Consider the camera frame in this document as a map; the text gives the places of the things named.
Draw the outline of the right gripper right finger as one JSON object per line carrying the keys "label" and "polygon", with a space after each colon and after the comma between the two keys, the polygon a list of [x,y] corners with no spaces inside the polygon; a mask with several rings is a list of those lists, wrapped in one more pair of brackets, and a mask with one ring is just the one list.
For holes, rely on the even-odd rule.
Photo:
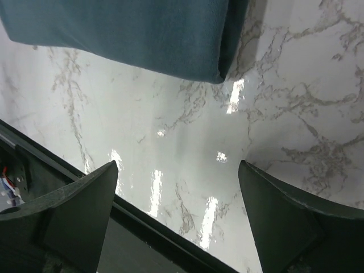
{"label": "right gripper right finger", "polygon": [[238,179],[263,272],[363,272],[363,210],[243,160]]}

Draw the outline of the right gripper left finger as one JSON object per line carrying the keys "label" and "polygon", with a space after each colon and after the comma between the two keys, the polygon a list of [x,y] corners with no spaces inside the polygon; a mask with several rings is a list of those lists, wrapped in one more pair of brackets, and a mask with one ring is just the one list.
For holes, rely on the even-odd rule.
{"label": "right gripper left finger", "polygon": [[1,272],[96,272],[117,177],[112,161],[1,211]]}

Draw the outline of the blue-grey t shirt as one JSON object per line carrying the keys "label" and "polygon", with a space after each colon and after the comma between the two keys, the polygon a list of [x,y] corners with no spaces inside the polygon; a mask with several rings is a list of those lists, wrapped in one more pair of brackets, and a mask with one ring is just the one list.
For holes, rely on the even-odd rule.
{"label": "blue-grey t shirt", "polygon": [[222,83],[247,1],[2,1],[9,38],[80,49],[120,63]]}

